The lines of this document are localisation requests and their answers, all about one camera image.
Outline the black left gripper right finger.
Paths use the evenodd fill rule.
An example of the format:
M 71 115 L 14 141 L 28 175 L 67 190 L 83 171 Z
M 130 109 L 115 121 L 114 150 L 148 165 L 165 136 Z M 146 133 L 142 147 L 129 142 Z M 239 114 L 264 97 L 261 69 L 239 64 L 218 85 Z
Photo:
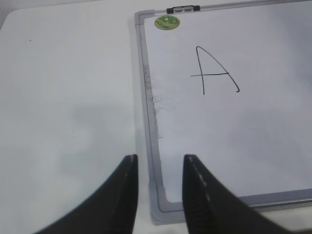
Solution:
M 196 155 L 183 160 L 182 203 L 190 234 L 289 234 L 232 194 Z

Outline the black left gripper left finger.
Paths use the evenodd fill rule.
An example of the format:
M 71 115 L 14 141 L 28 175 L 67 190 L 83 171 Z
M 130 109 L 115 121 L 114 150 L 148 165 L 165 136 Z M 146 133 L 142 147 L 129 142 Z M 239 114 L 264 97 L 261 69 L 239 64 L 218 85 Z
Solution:
M 138 204 L 138 157 L 125 156 L 83 203 L 40 234 L 131 234 Z

